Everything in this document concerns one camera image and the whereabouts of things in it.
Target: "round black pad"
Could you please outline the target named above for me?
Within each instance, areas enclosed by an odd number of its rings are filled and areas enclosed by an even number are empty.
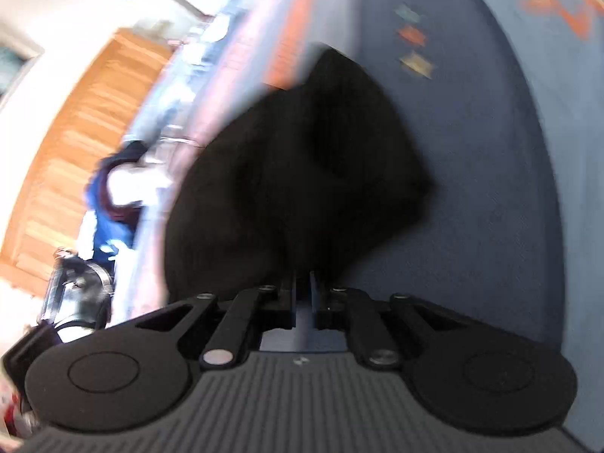
[[[482,326],[436,333],[411,380],[442,421],[498,436],[556,424],[577,393],[575,372],[559,353]]]
[[[44,352],[29,368],[25,389],[42,421],[105,433],[161,416],[180,400],[189,380],[167,334],[116,327]]]
[[[67,374],[80,390],[110,393],[130,385],[140,369],[138,361],[127,354],[102,352],[81,357]]]

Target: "white wall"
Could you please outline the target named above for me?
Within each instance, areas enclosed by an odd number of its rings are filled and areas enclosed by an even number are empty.
[[[171,0],[0,0],[0,22],[44,49],[0,109],[0,245],[29,165],[48,127],[95,56],[120,27],[195,22]]]

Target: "wooden door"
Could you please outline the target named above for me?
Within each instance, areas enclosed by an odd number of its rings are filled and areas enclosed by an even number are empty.
[[[0,277],[44,295],[55,249],[75,246],[97,163],[119,148],[169,58],[169,49],[122,29],[92,63],[29,168],[0,252]]]

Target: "black fabric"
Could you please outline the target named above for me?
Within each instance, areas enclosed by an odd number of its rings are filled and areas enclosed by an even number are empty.
[[[170,301],[230,299],[292,269],[335,278],[418,221],[432,187],[380,87],[327,49],[306,83],[264,96],[191,166],[165,231]]]

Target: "black metal bracket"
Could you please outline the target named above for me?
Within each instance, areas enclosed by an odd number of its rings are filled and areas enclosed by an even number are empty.
[[[229,302],[201,293],[55,345],[29,366],[29,402],[43,422],[75,431],[146,424],[182,403],[204,373],[245,363],[262,332],[292,328],[294,281],[246,289]],[[448,424],[489,435],[526,434],[560,424],[573,403],[572,367],[536,342],[406,295],[374,301],[355,288],[314,293],[316,328],[345,332],[359,365],[394,372]],[[16,369],[23,371],[26,361],[21,364]]]

